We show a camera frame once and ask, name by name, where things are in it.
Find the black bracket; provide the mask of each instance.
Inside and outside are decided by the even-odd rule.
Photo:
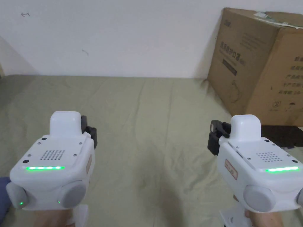
[[[81,130],[82,130],[82,134],[84,132],[87,132],[88,134],[91,135],[91,138],[94,141],[94,146],[95,146],[95,149],[96,149],[97,144],[98,144],[97,129],[87,125],[87,117],[84,116],[84,115],[81,116]]]
[[[218,120],[212,120],[210,124],[210,133],[208,136],[207,149],[209,149],[213,155],[218,155],[220,149],[219,139],[221,138],[221,136],[229,138],[230,132],[230,124],[226,122],[222,123]]]

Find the hand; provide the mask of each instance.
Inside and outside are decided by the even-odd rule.
[[[281,213],[254,213],[249,210],[245,210],[245,217],[250,218],[254,227],[283,227],[283,221]]]
[[[75,224],[66,225],[72,210],[36,211],[35,216],[34,227],[75,227]]]

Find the white wall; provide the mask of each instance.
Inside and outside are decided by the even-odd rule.
[[[2,1],[0,62],[6,74],[206,77],[224,7],[303,13],[302,0]]]

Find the bed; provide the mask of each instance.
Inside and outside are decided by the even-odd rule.
[[[98,130],[88,226],[223,227],[219,210],[235,201],[207,141],[210,121],[231,116],[207,81],[13,75],[0,93],[0,176],[48,134],[54,111],[75,110]],[[290,152],[303,161],[302,151]],[[11,208],[2,226],[33,216]],[[300,210],[283,219],[303,224]]]

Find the green led light strip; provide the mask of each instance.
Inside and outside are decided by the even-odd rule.
[[[64,166],[37,166],[37,167],[26,167],[27,170],[43,170],[43,169],[65,169]]]
[[[275,168],[275,169],[267,169],[266,172],[284,172],[290,170],[299,170],[299,167],[292,166],[292,167],[283,167],[283,168]]]

